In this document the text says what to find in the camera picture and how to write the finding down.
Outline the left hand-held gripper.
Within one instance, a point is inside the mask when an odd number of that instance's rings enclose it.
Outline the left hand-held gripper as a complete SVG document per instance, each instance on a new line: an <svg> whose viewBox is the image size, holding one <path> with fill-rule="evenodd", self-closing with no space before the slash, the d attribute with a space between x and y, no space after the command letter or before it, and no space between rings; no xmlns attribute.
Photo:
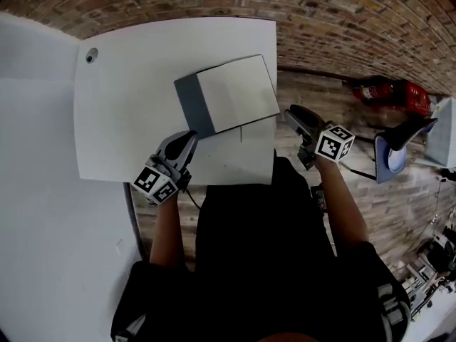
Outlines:
<svg viewBox="0 0 456 342"><path fill-rule="evenodd" d="M184 191L191 180L187 166L197 143L197 133L193 130L181 131L164 139L132 186L153 205L160 205L177 192Z"/></svg>

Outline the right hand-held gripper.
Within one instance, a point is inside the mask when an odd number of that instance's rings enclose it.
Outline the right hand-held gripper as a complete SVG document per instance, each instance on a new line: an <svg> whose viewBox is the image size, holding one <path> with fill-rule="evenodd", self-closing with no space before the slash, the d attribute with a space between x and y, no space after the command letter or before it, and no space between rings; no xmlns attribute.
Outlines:
<svg viewBox="0 0 456 342"><path fill-rule="evenodd" d="M307 170L314 166L318 156L338 163L347 156L355 140L355 135L342 125L326 129L326 122L318 114L300 105L291 105L290 111L284 112L284 118L291 129L303 138L318 134L308 145L303 143L298 151L298 159Z"/></svg>

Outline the grey white box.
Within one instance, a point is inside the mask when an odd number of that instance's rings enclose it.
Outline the grey white box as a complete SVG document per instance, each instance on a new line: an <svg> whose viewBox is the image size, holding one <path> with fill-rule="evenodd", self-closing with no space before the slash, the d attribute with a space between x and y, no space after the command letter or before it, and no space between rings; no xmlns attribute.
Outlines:
<svg viewBox="0 0 456 342"><path fill-rule="evenodd" d="M190 74L174 85L188 127L199 139L279 114L261 54Z"/></svg>

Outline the person's left forearm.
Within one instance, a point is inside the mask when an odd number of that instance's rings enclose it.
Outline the person's left forearm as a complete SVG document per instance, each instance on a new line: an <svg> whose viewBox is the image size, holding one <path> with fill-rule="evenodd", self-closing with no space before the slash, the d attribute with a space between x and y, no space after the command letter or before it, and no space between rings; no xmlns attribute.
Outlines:
<svg viewBox="0 0 456 342"><path fill-rule="evenodd" d="M177 194L157 206L150 263L169 269L186 269Z"/></svg>

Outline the person's right forearm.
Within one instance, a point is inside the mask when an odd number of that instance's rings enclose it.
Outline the person's right forearm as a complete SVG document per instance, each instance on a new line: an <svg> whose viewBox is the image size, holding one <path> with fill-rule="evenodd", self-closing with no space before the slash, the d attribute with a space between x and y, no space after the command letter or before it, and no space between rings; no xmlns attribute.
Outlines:
<svg viewBox="0 0 456 342"><path fill-rule="evenodd" d="M344 257L368 241L366 222L341 174L338 165L316 158L316 168L326 201L328 220L338 257Z"/></svg>

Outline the small black device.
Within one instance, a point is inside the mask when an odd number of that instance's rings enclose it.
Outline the small black device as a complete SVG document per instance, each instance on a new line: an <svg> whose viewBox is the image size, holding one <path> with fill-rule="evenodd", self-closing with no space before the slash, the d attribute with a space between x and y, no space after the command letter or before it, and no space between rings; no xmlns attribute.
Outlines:
<svg viewBox="0 0 456 342"><path fill-rule="evenodd" d="M327 206L326 206L326 200L325 200L322 184L311 187L310 191L311 191L311 196L315 200L316 204L318 205L318 208L320 209L321 213L326 214Z"/></svg>

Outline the blue padded chair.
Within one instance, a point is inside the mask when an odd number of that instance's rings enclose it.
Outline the blue padded chair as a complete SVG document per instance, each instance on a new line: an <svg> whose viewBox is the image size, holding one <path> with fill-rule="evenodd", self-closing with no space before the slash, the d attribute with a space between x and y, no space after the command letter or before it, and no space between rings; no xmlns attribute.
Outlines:
<svg viewBox="0 0 456 342"><path fill-rule="evenodd" d="M432 118L407 120L394 128L388 128L375 135L375 180L378 184L387 182L400 173L393 173L388 169L389 150L391 148L399 150L404 146L407 148L412 139L421 133L429 132L436 122L437 119Z"/></svg>

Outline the white round plate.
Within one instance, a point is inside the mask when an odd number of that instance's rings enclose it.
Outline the white round plate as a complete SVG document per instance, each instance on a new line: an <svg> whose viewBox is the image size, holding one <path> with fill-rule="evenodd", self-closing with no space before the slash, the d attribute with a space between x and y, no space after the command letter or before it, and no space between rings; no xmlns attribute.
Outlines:
<svg viewBox="0 0 456 342"><path fill-rule="evenodd" d="M402 147L399 150L393 150L392 148L388 153L388 169L393 173L401 172L406 164L407 160L407 148Z"/></svg>

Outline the person's black clothing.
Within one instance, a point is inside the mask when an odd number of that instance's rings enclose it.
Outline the person's black clothing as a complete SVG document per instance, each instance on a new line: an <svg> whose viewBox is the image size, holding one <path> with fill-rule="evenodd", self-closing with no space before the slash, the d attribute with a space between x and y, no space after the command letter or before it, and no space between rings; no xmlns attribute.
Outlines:
<svg viewBox="0 0 456 342"><path fill-rule="evenodd" d="M409 298L369 242L338 257L306 179L210 186L195 267L133 264L112 342L402 342Z"/></svg>

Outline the grey metal equipment stand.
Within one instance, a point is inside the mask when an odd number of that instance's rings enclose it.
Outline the grey metal equipment stand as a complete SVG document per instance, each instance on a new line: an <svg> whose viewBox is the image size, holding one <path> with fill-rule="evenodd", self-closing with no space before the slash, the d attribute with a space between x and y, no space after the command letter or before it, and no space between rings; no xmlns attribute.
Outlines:
<svg viewBox="0 0 456 342"><path fill-rule="evenodd" d="M447 224L418 248L417 259L406 266L402 282L410 300L411 316L431 305L437 291L456 293L456 225Z"/></svg>

